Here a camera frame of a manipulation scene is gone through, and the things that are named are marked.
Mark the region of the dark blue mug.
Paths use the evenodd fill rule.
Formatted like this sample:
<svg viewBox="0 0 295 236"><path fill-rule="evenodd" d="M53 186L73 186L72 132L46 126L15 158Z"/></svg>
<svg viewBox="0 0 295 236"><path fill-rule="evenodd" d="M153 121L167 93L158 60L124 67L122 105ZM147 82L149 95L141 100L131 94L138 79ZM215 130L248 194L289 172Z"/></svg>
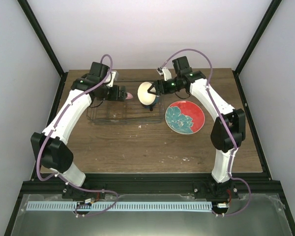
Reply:
<svg viewBox="0 0 295 236"><path fill-rule="evenodd" d="M142 107L145 109L149 109L152 112L158 102L159 102L159 96L156 96L154 101L151 104L149 105L142 104Z"/></svg>

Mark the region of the cream upturned bowl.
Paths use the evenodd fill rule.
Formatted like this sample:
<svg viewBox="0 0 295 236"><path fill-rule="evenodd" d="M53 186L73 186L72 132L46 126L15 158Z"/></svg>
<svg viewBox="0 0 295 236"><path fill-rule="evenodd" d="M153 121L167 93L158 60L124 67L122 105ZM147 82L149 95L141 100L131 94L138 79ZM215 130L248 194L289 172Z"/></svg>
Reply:
<svg viewBox="0 0 295 236"><path fill-rule="evenodd" d="M144 105L151 104L156 97L155 95L148 93L148 88L150 87L150 85L150 82L143 82L139 85L137 90L138 99Z"/></svg>

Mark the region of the pink plastic bear plate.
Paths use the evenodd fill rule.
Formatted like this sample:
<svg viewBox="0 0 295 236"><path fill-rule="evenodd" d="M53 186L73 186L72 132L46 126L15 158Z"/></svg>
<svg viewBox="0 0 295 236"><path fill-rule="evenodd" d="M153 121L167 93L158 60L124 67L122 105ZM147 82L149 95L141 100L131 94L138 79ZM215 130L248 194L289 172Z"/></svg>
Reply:
<svg viewBox="0 0 295 236"><path fill-rule="evenodd" d="M131 93L128 92L128 93L127 93L127 96L126 96L126 100L127 100L127 99L132 99L132 98L133 98L133 95L132 95Z"/></svg>

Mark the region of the red plate with teal flower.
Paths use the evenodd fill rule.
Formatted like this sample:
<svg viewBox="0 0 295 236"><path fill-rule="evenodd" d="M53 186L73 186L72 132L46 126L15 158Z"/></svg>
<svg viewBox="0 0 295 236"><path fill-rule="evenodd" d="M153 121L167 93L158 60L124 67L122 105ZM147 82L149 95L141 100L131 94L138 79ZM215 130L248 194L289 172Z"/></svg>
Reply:
<svg viewBox="0 0 295 236"><path fill-rule="evenodd" d="M187 100L172 103L165 112L168 127L182 135L195 134L205 124L205 114L195 103Z"/></svg>

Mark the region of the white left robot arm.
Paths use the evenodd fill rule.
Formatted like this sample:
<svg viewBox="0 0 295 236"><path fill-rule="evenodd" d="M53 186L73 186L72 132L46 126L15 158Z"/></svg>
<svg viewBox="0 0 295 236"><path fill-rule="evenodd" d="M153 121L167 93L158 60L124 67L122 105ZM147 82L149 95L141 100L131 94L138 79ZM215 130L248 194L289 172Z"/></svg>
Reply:
<svg viewBox="0 0 295 236"><path fill-rule="evenodd" d="M41 133L33 133L30 141L40 181L59 177L73 186L73 192L79 198L84 199L90 194L91 187L85 183L86 174L74 164L67 143L77 121L95 99L124 101L129 98L125 88L115 84L117 79L115 70L104 76L85 74L77 78L55 118Z"/></svg>

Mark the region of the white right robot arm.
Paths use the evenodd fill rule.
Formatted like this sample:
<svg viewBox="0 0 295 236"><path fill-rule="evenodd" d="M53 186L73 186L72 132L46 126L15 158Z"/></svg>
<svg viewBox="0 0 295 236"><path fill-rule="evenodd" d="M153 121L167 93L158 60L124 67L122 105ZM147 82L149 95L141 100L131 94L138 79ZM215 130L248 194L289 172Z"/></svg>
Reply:
<svg viewBox="0 0 295 236"><path fill-rule="evenodd" d="M208 187L209 194L214 198L220 198L226 193L224 182L232 179L233 158L245 139L245 128L235 133L229 127L228 118L238 118L240 124L245 125L245 114L242 109L235 110L228 104L209 84L201 71L190 71L185 74L177 74L171 77L170 71L166 68L160 75L164 79L153 83L144 82L138 88L139 101L151 107L162 94L171 94L185 89L206 108L215 121L211 133L211 141L216 148L215 163L211 175L215 182Z"/></svg>

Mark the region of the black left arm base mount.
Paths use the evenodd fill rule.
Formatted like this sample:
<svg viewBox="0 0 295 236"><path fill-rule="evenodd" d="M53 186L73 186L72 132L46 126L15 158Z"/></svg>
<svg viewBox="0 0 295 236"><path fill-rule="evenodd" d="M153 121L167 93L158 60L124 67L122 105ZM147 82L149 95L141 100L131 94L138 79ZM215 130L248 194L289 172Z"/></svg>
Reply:
<svg viewBox="0 0 295 236"><path fill-rule="evenodd" d="M89 182L85 183L82 188L89 189L89 190L102 190L106 189L105 183L94 183ZM63 199L73 199L77 201L83 201L89 198L95 199L103 199L105 197L105 193L93 193L93 192L86 192L83 190L78 190L70 185L65 185L64 183L61 185L62 187L62 198Z"/></svg>

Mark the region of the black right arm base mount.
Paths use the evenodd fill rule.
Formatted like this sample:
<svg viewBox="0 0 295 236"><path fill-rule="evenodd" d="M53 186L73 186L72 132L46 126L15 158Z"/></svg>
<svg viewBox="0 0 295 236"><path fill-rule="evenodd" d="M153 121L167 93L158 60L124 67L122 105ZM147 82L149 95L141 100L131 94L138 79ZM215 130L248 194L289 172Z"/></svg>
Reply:
<svg viewBox="0 0 295 236"><path fill-rule="evenodd" d="M212 177L197 180L193 183L194 193L197 198L213 200L238 199L238 193L234 191L235 185L231 180L223 183L216 182Z"/></svg>

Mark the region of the black aluminium enclosure frame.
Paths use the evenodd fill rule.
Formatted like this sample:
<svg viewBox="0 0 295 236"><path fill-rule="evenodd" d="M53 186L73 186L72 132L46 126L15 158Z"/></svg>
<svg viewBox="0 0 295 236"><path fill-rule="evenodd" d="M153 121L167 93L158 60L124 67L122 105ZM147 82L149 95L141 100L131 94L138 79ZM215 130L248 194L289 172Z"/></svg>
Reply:
<svg viewBox="0 0 295 236"><path fill-rule="evenodd" d="M244 110L247 115L247 120L252 132L252 137L254 140L255 147L259 156L259 160L263 171L261 173L236 173L236 177L243 177L251 184L254 193L278 193L281 202L285 205L284 214L287 217L289 228L292 235L295 236L295 221L293 219L291 210L289 208L287 199L285 197L282 185L280 181L273 180L270 169L268 167L260 139L257 134L257 130L243 91L239 75L243 71L248 59L253 53L255 47L257 46L260 38L262 37L264 31L266 30L268 24L270 23L272 17L274 16L276 10L280 6L281 1L273 0L271 1L268 9L266 10L258 28L256 29L251 41L249 42L242 58L240 59L238 66L233 71L235 77L235 82L237 90L239 92ZM25 13L27 19L29 20L32 28L37 34L41 44L43 45L45 51L50 57L56 71L60 75L59 86L57 93L52 105L52 109L49 115L49 119L53 119L56 116L56 109L59 106L60 97L64 89L64 83L67 79L67 73L63 71L51 45L49 44L34 12L32 11L30 4L26 0L19 1L19 5ZM128 190L132 194L154 194L154 193L182 193L193 188L194 183L198 183L202 180L208 178L208 174L90 174L89 177L93 180L99 180L103 183L107 183L116 187L118 190ZM35 174L31 175L29 181L25 181L22 184L19 196L17 198L15 207L11 214L8 226L5 231L6 236L12 235L12 230L15 227L15 222L17 219L18 210L21 206L21 198L24 194L59 194L64 190L64 184L58 180L48 180L45 182L38 181Z"/></svg>

